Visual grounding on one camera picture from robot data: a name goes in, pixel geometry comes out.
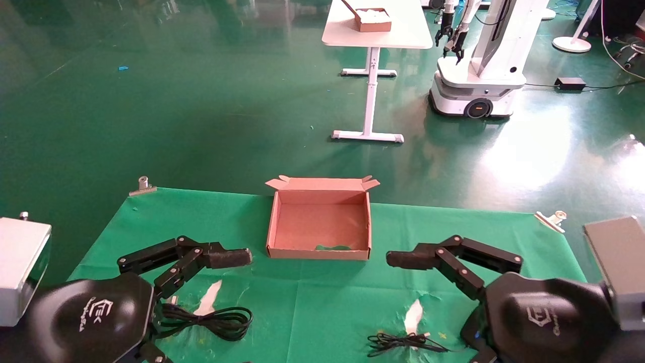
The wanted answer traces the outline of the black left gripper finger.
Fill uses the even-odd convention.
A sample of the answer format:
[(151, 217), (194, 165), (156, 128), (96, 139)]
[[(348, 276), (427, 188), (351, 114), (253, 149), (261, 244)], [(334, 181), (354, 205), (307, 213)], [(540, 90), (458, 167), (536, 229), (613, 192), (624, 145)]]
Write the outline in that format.
[(143, 274), (170, 265), (154, 280), (157, 299), (170, 298), (201, 269), (243, 267), (251, 262), (249, 249), (226, 250), (219, 242), (201, 243), (187, 236), (169, 239), (117, 260), (121, 274)]

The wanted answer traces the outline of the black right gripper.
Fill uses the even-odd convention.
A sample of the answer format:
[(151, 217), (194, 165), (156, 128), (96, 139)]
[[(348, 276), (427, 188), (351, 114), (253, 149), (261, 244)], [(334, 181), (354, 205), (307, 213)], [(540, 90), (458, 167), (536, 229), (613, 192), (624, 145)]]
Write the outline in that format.
[(470, 363), (600, 362), (619, 324), (598, 284), (502, 274), (466, 319)]

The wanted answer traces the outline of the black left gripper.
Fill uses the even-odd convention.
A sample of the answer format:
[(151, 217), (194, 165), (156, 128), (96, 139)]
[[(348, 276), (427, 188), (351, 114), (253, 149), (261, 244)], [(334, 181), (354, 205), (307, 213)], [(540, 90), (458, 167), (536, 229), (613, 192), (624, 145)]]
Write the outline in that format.
[(169, 362), (151, 341), (154, 289), (126, 273), (36, 292), (15, 327), (16, 362)]

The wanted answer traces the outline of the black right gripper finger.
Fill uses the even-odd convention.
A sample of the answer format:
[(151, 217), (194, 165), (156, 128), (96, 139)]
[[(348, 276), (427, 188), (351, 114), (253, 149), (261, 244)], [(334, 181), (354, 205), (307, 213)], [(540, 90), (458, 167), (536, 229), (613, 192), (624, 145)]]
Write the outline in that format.
[(459, 235), (438, 244), (419, 243), (412, 251), (389, 251), (386, 254), (389, 266), (410, 270), (436, 269), (469, 299), (481, 300), (484, 281), (463, 261), (500, 274), (520, 273), (523, 264), (519, 255)]

